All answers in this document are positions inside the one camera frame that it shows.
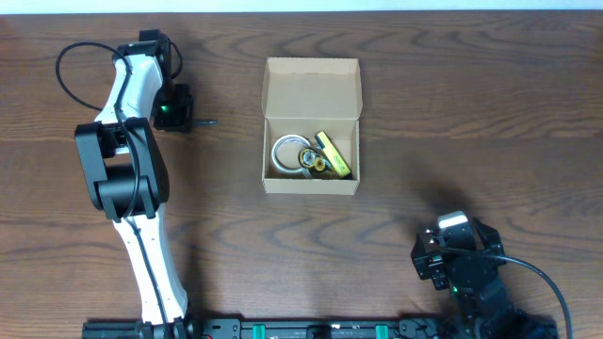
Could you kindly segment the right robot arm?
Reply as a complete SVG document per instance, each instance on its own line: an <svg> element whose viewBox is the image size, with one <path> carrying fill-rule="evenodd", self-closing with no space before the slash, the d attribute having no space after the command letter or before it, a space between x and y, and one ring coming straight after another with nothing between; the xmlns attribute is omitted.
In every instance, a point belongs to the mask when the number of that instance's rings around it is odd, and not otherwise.
<svg viewBox="0 0 603 339"><path fill-rule="evenodd" d="M440 216L416 235L411 260L418 277L448 290L458 314L419 318L424 338L557 338L556 322L515 307L498 268L517 259L505 255L499 232L459 211Z"/></svg>

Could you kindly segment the yellow correction tape dispenser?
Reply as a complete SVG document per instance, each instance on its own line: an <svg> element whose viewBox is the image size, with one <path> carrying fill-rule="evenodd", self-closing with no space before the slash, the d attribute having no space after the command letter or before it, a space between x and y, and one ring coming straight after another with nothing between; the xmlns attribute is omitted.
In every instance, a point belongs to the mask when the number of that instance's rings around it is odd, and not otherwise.
<svg viewBox="0 0 603 339"><path fill-rule="evenodd" d="M299 152L298 161L300 165L310 171L325 172L333 171L334 167L330 161L314 148L304 148Z"/></svg>

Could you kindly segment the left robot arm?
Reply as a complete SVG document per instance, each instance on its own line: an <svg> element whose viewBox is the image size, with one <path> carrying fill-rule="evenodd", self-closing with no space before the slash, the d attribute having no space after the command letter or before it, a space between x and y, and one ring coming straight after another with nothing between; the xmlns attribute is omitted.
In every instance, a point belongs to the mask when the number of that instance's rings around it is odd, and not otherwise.
<svg viewBox="0 0 603 339"><path fill-rule="evenodd" d="M85 338L189 338L187 293L171 257L165 210L167 167L154 132L187 133L194 100L174 79L175 44L158 30L114 49L115 80L94 122L77 125L76 149L93 206L104 212L126 246L141 298L132 323L88 323Z"/></svg>

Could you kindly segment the brown cardboard box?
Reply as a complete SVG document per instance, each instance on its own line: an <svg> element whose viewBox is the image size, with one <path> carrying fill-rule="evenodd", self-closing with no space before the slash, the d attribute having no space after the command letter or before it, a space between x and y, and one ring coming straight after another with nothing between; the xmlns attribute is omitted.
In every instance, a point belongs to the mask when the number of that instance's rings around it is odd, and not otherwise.
<svg viewBox="0 0 603 339"><path fill-rule="evenodd" d="M267 59L261 102L264 117L261 180L268 193L353 195L360 183L360 116L362 81L356 58L270 57ZM309 148L322 153L315 135L324 131L349 166L351 179L305 179L282 174L272 165L270 150L284 135L306 137ZM289 166L299 165L297 145L283 155Z"/></svg>

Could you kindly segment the grey tape roll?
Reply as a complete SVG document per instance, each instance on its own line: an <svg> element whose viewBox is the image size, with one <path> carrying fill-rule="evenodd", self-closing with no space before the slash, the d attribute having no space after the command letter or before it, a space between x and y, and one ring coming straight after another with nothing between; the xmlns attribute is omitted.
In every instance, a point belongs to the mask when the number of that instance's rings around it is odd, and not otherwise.
<svg viewBox="0 0 603 339"><path fill-rule="evenodd" d="M317 171L316 169L303 169L302 175L305 179L319 179L319 180L339 180L340 177L334 170L323 170Z"/></svg>

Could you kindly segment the yellow highlighter marker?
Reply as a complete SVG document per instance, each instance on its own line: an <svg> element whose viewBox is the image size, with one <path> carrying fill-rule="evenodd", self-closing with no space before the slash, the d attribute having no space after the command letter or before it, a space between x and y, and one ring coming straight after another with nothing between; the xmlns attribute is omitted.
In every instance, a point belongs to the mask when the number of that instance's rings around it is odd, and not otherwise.
<svg viewBox="0 0 603 339"><path fill-rule="evenodd" d="M351 179L352 174L349 166L345 162L345 159L341 153L333 145L329 137L324 131L320 131L315 135L315 139L318 146L326 156L327 160L331 164L333 171L339 176L340 179Z"/></svg>

